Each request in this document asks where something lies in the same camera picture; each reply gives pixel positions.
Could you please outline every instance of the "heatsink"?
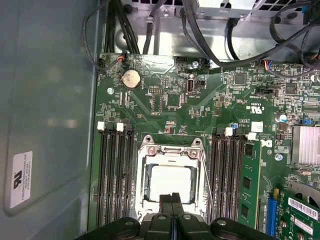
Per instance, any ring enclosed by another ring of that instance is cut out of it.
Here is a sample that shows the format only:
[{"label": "heatsink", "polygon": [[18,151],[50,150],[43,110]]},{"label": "heatsink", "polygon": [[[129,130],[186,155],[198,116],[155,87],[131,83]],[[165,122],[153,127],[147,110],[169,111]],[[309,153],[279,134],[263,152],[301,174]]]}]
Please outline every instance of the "heatsink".
[{"label": "heatsink", "polygon": [[185,212],[204,216],[206,155],[200,138],[190,146],[163,145],[146,135],[138,150],[135,211],[139,221],[159,212],[160,195],[179,193]]},{"label": "heatsink", "polygon": [[320,165],[320,127],[293,127],[292,162],[302,165]]}]

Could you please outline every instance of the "white label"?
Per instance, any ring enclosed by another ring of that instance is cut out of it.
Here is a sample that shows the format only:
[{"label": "white label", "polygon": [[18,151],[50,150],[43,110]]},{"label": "white label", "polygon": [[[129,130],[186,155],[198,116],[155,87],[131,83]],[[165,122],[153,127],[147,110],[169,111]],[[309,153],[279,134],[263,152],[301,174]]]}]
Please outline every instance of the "white label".
[{"label": "white label", "polygon": [[13,156],[10,208],[30,198],[32,151]]},{"label": "white label", "polygon": [[264,122],[263,121],[253,121],[251,123],[251,132],[263,133],[264,131]]},{"label": "white label", "polygon": [[299,219],[295,218],[294,224],[297,225],[299,228],[305,230],[311,236],[314,234],[314,230],[304,222],[300,221]]},{"label": "white label", "polygon": [[298,209],[300,212],[304,213],[305,215],[308,215],[309,217],[311,217],[311,218],[313,218],[313,219],[318,221],[318,219],[319,219],[318,218],[318,215],[319,215],[318,212],[313,210],[313,209],[311,209],[310,207],[308,207],[308,206],[306,206],[306,205],[304,205],[304,204],[302,204],[302,203],[300,203],[300,202],[298,202],[298,201],[296,201],[296,200],[294,200],[294,199],[292,199],[290,197],[288,199],[288,204],[291,207],[293,207],[295,209]]}]

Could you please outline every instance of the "blue pcie slot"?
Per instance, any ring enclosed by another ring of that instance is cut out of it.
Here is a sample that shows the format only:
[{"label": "blue pcie slot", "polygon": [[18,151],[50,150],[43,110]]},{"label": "blue pcie slot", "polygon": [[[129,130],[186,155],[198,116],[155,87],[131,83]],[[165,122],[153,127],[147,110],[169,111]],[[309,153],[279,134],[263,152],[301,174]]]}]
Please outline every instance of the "blue pcie slot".
[{"label": "blue pcie slot", "polygon": [[267,200],[267,212],[266,212],[266,234],[269,236],[276,236],[276,213],[278,202],[269,197]]}]

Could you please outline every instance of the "black cable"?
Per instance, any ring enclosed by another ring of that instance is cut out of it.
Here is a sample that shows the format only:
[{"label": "black cable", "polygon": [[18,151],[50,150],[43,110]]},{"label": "black cable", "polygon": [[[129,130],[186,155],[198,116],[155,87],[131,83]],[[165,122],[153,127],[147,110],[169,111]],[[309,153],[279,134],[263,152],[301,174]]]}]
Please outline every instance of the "black cable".
[{"label": "black cable", "polygon": [[197,24],[197,20],[195,18],[195,14],[193,11],[193,7],[192,4],[190,2],[190,0],[182,0],[183,2],[183,7],[187,16],[187,19],[189,21],[191,30],[194,34],[194,37],[196,39],[196,41],[198,42],[199,46],[204,50],[204,52],[210,57],[210,59],[219,67],[222,68],[236,68],[239,66],[243,66],[246,64],[250,64],[252,62],[256,62],[262,59],[265,59],[267,57],[269,57],[272,54],[275,54],[276,52],[278,52],[279,50],[283,49],[285,46],[287,46],[288,44],[290,44],[292,41],[294,41],[295,39],[297,39],[299,36],[301,36],[302,34],[306,33],[307,31],[309,31],[310,29],[312,29],[315,26],[315,22],[320,19],[320,17],[316,18],[315,20],[313,20],[312,22],[310,22],[308,25],[306,25],[304,28],[302,28],[301,30],[297,31],[295,34],[293,34],[291,37],[289,37],[286,41],[280,43],[279,45],[275,46],[274,48],[263,52],[257,56],[245,59],[245,60],[238,60],[238,61],[234,61],[234,62],[222,62],[220,61],[215,54],[212,52],[212,50],[210,49],[208,43],[206,42],[204,36],[202,35],[199,26]]},{"label": "black cable", "polygon": [[[272,38],[278,43],[282,43],[285,41],[284,38],[282,38],[279,33],[277,32],[276,30],[276,19],[279,17],[279,15],[287,10],[290,10],[290,9],[296,9],[296,8],[302,8],[308,4],[311,4],[312,2],[311,1],[304,1],[304,2],[297,2],[297,3],[293,3],[293,4],[290,4],[288,6],[285,6],[283,7],[280,11],[278,11],[276,13],[276,15],[274,15],[272,18],[271,18],[271,21],[270,21],[270,25],[269,25],[269,31],[270,31],[270,34],[272,36]],[[300,57],[300,49],[293,45],[293,44],[288,44],[286,46],[286,48],[289,48],[291,49],[292,51],[295,52],[295,54]]]},{"label": "black cable", "polygon": [[232,31],[234,30],[234,27],[237,26],[239,20],[240,18],[229,18],[226,23],[226,44],[234,60],[240,60],[234,50],[234,46],[232,45]]},{"label": "black cable", "polygon": [[285,79],[292,79],[292,78],[302,78],[302,77],[304,77],[304,76],[306,76],[306,75],[308,75],[308,74],[311,74],[311,73],[313,73],[315,70],[313,69],[313,68],[311,68],[311,69],[309,69],[309,70],[307,70],[307,71],[305,71],[305,72],[302,72],[302,73],[300,73],[300,74],[297,74],[297,75],[284,75],[284,74],[281,74],[281,73],[278,73],[278,72],[276,72],[276,71],[272,71],[272,70],[267,70],[267,72],[268,73],[271,73],[272,75],[275,75],[275,76],[277,76],[277,77],[279,77],[279,78],[285,78]]},{"label": "black cable", "polygon": [[[165,4],[167,0],[159,0],[154,8],[151,10],[149,17],[154,17],[158,9]],[[149,52],[149,47],[151,43],[151,37],[152,37],[152,30],[153,30],[153,24],[151,22],[148,22],[146,25],[146,35],[145,35],[145,42],[143,46],[143,51],[142,54],[148,54]]]},{"label": "black cable", "polygon": [[84,50],[86,52],[86,55],[89,59],[89,61],[95,66],[96,69],[100,70],[101,72],[107,72],[109,71],[112,67],[114,67],[117,63],[119,63],[119,59],[117,58],[116,60],[114,60],[113,62],[111,62],[109,64],[109,66],[106,66],[105,68],[103,67],[100,67],[94,60],[94,58],[92,57],[92,54],[90,52],[90,49],[89,49],[89,45],[88,45],[88,39],[87,39],[87,23],[88,23],[88,20],[96,13],[98,12],[99,10],[101,10],[102,8],[106,7],[108,2],[110,0],[106,0],[104,1],[103,3],[101,3],[99,6],[96,7],[95,10],[93,10],[90,14],[88,14],[84,20],[83,20],[83,23],[82,23],[82,40],[83,40],[83,45],[84,45]]},{"label": "black cable", "polygon": [[183,29],[183,34],[185,36],[185,38],[187,39],[187,41],[191,44],[191,46],[193,46],[201,55],[203,56],[207,56],[207,54],[202,50],[201,47],[198,46],[198,44],[193,40],[193,38],[190,36],[188,30],[187,30],[187,18],[186,18],[186,14],[185,14],[185,10],[183,8],[181,8],[180,10],[180,17],[181,17],[181,21],[182,21],[182,29]]},{"label": "black cable", "polygon": [[126,28],[126,25],[125,25],[124,21],[122,20],[121,8],[119,9],[119,5],[116,4],[117,0],[112,0],[112,1],[114,3],[115,14],[118,17],[118,20],[119,20],[119,23],[120,23],[120,26],[121,26],[121,29],[123,32],[124,40],[126,42],[128,50],[130,53],[135,54],[136,50],[134,49],[134,45],[133,45],[131,38],[129,36],[128,29]]},{"label": "black cable", "polygon": [[131,53],[140,54],[139,47],[138,47],[138,42],[137,42],[137,39],[135,37],[134,30],[132,29],[132,26],[131,26],[131,24],[130,24],[128,18],[127,18],[127,15],[125,13],[124,6],[122,5],[121,0],[114,0],[114,1],[115,1],[115,4],[116,4],[116,7],[117,7],[117,11],[118,11],[119,22],[123,23],[123,26],[126,28],[127,33],[128,33],[128,35],[130,37],[130,41],[132,42],[132,47],[133,47],[134,51],[131,52]]},{"label": "black cable", "polygon": [[304,49],[305,49],[309,34],[310,34],[310,30],[305,33],[305,35],[302,39],[301,52],[300,52],[301,61],[308,68],[320,69],[320,62],[318,60],[314,60],[314,61],[310,62],[305,59]]},{"label": "black cable", "polygon": [[105,21],[105,33],[104,33],[104,45],[103,45],[103,52],[109,52],[109,31],[110,31],[110,16],[111,16],[111,1],[108,4],[108,9],[106,13],[106,21]]},{"label": "black cable", "polygon": [[115,14],[115,4],[113,1],[110,2],[109,8],[111,11],[109,14],[109,22],[108,22],[110,27],[107,32],[108,43],[109,43],[108,50],[110,53],[114,53],[115,52],[116,14]]}]

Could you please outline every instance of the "motherboard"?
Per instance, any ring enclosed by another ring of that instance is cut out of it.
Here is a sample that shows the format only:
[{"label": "motherboard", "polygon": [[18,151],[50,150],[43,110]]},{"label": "motherboard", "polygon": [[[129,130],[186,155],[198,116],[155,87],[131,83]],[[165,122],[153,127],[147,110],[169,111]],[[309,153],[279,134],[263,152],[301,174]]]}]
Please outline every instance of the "motherboard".
[{"label": "motherboard", "polygon": [[[102,53],[99,64],[118,57]],[[284,78],[261,62],[214,68],[204,58],[126,55],[97,76],[88,230],[142,221],[159,211],[159,195],[179,193],[208,223],[320,238],[319,107],[320,72]]]}]

